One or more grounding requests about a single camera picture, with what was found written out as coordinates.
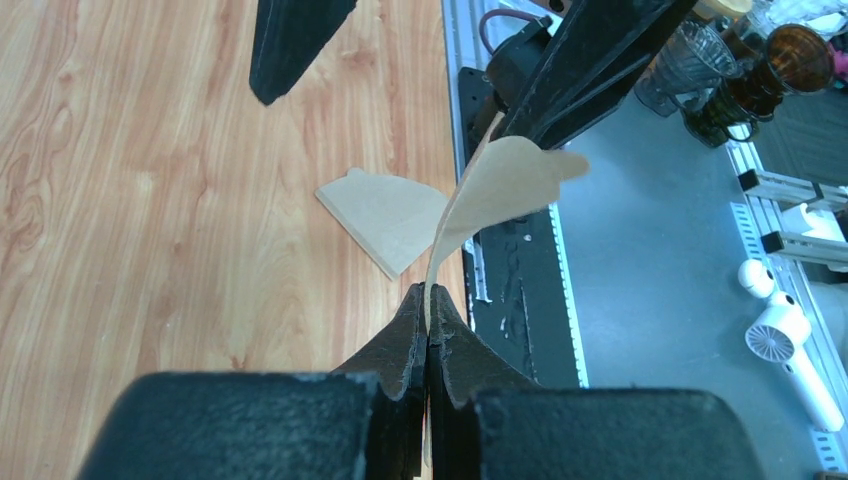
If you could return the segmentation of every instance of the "wooden tabletop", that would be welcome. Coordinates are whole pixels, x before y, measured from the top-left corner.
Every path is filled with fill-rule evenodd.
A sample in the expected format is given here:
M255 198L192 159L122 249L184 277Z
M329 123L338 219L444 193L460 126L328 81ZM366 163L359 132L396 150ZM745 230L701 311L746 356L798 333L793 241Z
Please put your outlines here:
M293 91L255 0L0 0L0 478L68 478L157 370L329 370L423 281L317 201L353 167L455 185L439 2L359 0ZM460 310L461 265L442 267Z

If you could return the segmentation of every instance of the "cork lid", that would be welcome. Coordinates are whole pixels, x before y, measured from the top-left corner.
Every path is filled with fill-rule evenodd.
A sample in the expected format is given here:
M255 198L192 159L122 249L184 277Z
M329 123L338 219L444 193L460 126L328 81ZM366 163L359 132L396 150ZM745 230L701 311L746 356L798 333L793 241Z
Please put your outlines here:
M716 15L739 18L748 13L752 6L752 0L700 0L694 10L705 18Z

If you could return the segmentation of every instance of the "white plastic handle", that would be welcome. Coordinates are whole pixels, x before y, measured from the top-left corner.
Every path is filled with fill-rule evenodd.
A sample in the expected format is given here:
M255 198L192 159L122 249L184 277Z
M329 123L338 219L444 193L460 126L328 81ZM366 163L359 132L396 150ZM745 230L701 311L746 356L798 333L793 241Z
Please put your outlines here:
M813 420L813 424L826 432L838 432L845 425L845 417L833 401L803 345L783 364L792 386Z

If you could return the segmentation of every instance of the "cable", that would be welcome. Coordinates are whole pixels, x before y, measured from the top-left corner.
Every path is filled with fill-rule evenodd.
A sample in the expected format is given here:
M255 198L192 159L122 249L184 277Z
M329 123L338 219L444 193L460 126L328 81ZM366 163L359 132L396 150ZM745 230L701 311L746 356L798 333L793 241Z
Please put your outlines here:
M528 22L533 22L539 19L538 16L533 15L532 13L522 12L521 10L513 10L511 8L495 8L483 14L480 18L478 31L480 33L480 41L483 42L483 46L486 47L486 51L489 52L489 55L495 53L492 43L489 42L489 34L486 33L486 22L488 22L492 17L511 17L519 20L526 20Z

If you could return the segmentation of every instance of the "mug handle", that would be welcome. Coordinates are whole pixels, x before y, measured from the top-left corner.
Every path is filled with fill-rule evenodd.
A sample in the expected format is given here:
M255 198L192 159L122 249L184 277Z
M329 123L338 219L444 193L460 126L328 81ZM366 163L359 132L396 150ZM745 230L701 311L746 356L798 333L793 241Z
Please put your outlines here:
M758 133L760 133L760 123L759 123L758 121L756 121L756 120L750 120L750 121L748 122L748 125L750 125L750 127L751 127L751 131L748 133L748 136L747 136L747 137L745 137L745 138L736 138L736 137L734 137L734 136L733 136L733 134L732 134L732 133L730 133L730 128L729 128L729 127L724 127L724 129L723 129L723 130L724 130L724 133L725 133L725 134L728 136L728 138L730 138L731 140L736 140L737 142L750 142L751 140L753 140L753 139L754 139L754 137L756 137L756 136L757 136L757 134L758 134Z

